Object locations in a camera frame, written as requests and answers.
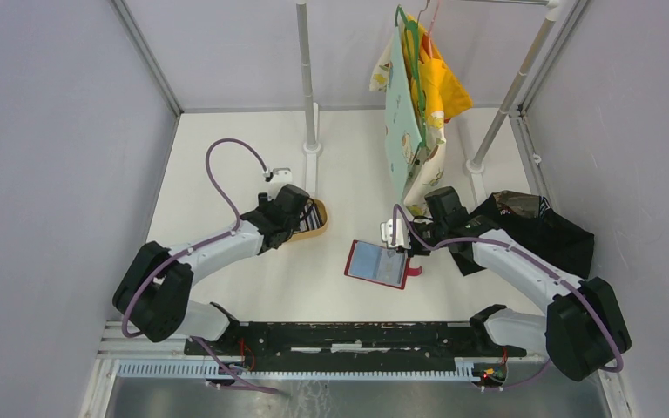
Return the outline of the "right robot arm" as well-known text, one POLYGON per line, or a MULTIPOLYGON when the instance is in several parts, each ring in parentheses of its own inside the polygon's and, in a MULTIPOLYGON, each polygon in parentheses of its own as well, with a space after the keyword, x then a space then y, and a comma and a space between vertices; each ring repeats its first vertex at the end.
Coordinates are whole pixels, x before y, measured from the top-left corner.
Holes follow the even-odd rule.
POLYGON ((510 192, 508 202, 491 196, 468 211, 456 190, 429 193, 429 213, 407 219, 393 210, 393 237, 419 255, 450 252, 461 273, 489 271, 522 293, 538 314, 505 305, 470 318, 470 348, 493 354, 501 346, 542 355, 565 377, 582 381, 598 370, 623 371, 632 346, 612 285, 590 277, 593 237, 556 215, 537 195, 510 192))

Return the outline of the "red card holder wallet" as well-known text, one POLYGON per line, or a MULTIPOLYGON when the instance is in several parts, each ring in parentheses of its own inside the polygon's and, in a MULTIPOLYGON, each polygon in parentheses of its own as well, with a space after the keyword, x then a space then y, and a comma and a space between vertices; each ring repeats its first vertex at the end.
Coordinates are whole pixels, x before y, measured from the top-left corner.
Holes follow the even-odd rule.
POLYGON ((412 266, 411 260, 406 253, 354 240, 344 275, 381 286, 403 289, 408 278, 422 274, 422 267, 412 266))

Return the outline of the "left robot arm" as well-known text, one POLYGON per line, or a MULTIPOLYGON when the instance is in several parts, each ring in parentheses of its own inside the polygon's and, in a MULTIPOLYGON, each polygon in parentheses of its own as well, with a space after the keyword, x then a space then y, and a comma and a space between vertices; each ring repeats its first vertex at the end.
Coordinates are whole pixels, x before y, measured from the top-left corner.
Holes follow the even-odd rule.
POLYGON ((216 354, 239 343, 238 321, 222 307, 190 299, 192 288, 235 262, 277 249, 298 230, 310 201, 295 185, 284 185, 268 201, 241 216, 239 226, 195 245, 174 248, 156 241, 139 248, 113 297, 113 306, 137 333, 152 342, 174 334, 199 337, 216 354))

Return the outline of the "yellow oval card tray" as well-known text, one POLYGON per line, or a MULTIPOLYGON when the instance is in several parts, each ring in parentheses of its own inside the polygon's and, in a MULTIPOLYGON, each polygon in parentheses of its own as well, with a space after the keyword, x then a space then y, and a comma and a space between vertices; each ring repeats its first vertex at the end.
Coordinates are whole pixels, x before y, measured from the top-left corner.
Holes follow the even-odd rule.
POLYGON ((322 235, 328 227, 328 212, 319 199, 310 199, 301 215, 301 222, 290 242, 312 239, 322 235))

